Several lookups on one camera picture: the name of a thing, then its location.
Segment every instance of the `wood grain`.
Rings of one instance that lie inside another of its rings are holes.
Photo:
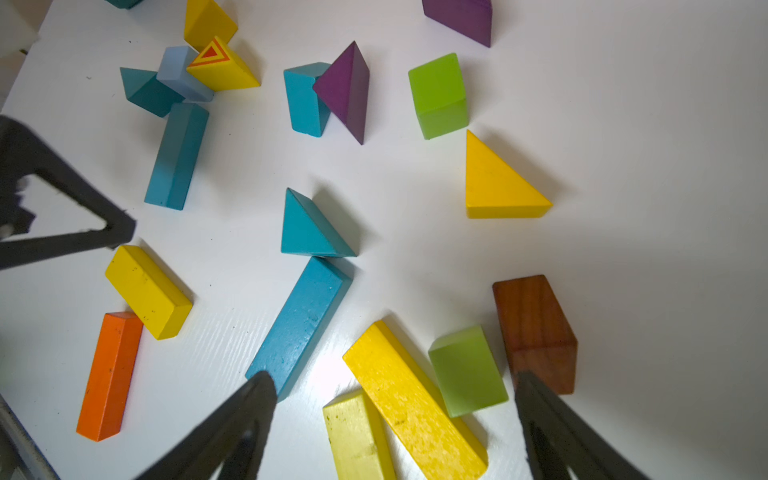
[[[509,369],[531,370],[559,395],[574,392],[578,341],[544,275],[493,284]]]

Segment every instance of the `yellow block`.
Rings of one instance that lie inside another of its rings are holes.
[[[362,390],[323,408],[339,480],[396,480],[384,422]]]
[[[538,218],[547,200],[467,130],[467,217]]]
[[[218,37],[189,64],[187,71],[213,91],[259,86],[248,65]]]
[[[192,310],[192,302],[140,247],[119,247],[107,278],[158,340],[176,336]]]
[[[344,354],[346,365],[428,480],[475,480],[488,453],[383,321]]]
[[[215,35],[229,42],[236,31],[237,24],[214,0],[187,0],[184,40],[195,50],[205,48]]]

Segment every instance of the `orange block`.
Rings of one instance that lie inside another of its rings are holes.
[[[133,313],[104,315],[77,429],[94,442],[120,431],[142,328]]]

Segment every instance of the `translucent green block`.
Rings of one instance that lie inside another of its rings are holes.
[[[451,418],[509,400],[480,326],[438,338],[429,359]]]
[[[469,125],[467,94],[455,53],[414,68],[408,78],[425,139]]]

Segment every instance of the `white table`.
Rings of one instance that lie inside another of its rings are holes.
[[[225,2],[261,88],[228,91],[184,211],[143,203],[165,120],[125,100],[119,67],[182,45],[184,0],[123,11],[56,0],[3,113],[31,125],[138,220],[194,295],[178,337],[141,340],[120,434],[75,433],[102,316],[125,308],[95,250],[0,273],[0,392],[63,479],[132,478],[244,381],[307,258],[280,253],[286,187],[361,254],[291,397],[260,478],[335,478],[321,414],[356,382],[341,355],[392,314],[423,362],[485,327],[512,392],[491,284],[544,273],[579,339],[565,400],[652,478],[759,478],[768,285],[768,2],[495,2],[493,48],[418,0]],[[332,118],[293,132],[284,68],[357,40],[371,70],[366,143]],[[465,217],[465,133],[424,141],[407,71],[458,53],[470,128],[554,201],[540,220]],[[32,233],[99,227],[40,182]],[[475,415],[491,466],[529,478],[514,403]],[[400,478],[421,478],[393,439]]]

